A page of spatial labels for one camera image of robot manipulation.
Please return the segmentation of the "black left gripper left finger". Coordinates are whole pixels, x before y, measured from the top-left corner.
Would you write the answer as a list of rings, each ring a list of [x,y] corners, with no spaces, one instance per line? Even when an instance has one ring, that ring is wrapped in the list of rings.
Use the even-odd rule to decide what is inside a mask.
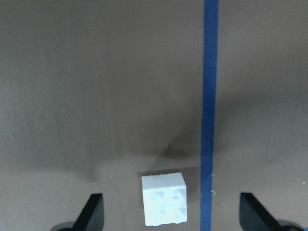
[[[104,226],[104,204],[101,193],[91,194],[79,217],[75,221],[73,231],[102,231]]]

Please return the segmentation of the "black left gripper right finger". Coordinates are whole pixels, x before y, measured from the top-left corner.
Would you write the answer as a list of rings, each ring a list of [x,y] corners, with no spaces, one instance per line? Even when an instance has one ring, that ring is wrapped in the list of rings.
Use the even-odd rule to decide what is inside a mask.
[[[282,227],[249,192],[240,194],[240,226],[243,231],[276,231]]]

